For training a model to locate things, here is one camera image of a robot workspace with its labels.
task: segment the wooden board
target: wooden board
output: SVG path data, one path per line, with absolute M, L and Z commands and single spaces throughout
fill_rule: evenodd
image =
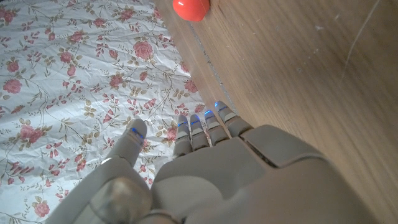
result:
M 189 26 L 171 2 L 156 4 L 182 57 L 205 66 L 188 59 L 203 52 L 173 30 Z M 318 148 L 381 222 L 398 223 L 397 24 L 392 0 L 215 0 L 193 27 L 244 119 Z M 192 73 L 210 103 L 223 91 L 202 75 Z

